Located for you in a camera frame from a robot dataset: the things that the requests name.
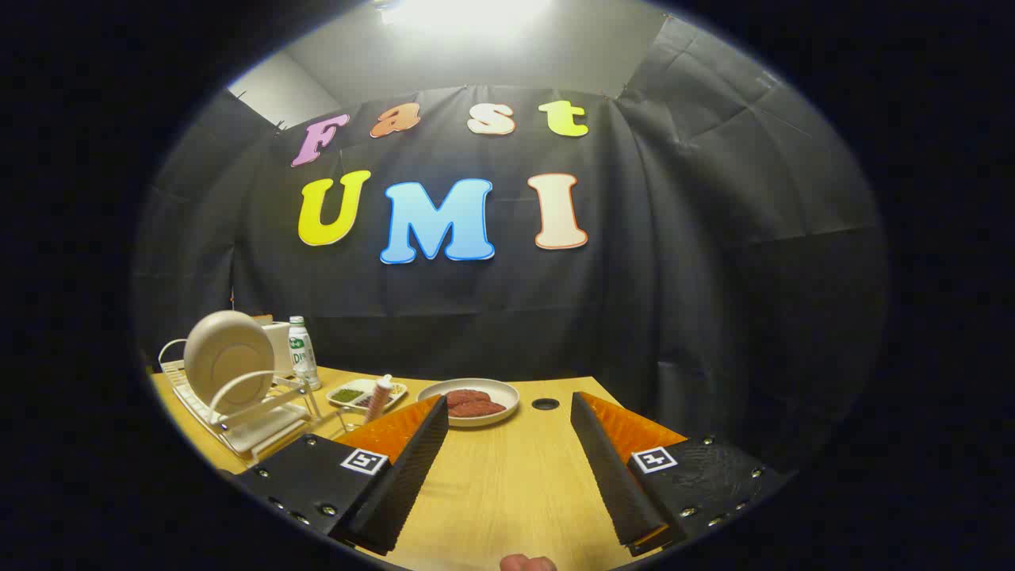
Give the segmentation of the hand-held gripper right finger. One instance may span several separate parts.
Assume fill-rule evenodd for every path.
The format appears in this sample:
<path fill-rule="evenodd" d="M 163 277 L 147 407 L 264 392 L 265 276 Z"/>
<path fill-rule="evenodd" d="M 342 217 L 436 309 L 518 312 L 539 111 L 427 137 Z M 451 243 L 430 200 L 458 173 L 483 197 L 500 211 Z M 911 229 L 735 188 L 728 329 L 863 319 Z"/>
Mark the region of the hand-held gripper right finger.
<path fill-rule="evenodd" d="M 570 423 L 631 555 L 710 536 L 775 495 L 783 471 L 718 436 L 686 437 L 590 392 Z"/>

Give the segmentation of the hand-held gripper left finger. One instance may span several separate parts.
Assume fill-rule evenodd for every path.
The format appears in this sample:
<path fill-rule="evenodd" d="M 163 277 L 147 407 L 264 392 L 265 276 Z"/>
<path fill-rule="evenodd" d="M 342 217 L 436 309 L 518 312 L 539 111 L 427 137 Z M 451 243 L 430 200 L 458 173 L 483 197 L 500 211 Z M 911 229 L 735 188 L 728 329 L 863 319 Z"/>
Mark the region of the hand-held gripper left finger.
<path fill-rule="evenodd" d="M 428 397 L 334 439 L 308 433 L 232 483 L 320 536 L 394 550 L 449 431 L 446 398 Z"/>

